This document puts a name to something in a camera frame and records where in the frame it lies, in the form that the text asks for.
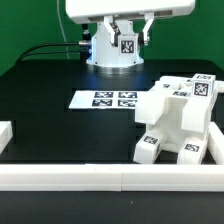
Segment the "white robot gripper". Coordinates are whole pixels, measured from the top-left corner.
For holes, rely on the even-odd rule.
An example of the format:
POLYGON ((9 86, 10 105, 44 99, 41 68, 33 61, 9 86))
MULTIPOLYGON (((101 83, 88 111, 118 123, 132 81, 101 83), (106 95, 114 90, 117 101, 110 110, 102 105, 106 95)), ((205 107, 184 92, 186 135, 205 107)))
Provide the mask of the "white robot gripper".
POLYGON ((76 24, 104 20, 112 46, 118 46, 121 34, 115 20, 145 19, 143 43, 149 42, 149 29, 157 18, 185 16, 192 13, 196 0, 65 0, 68 17, 76 24))

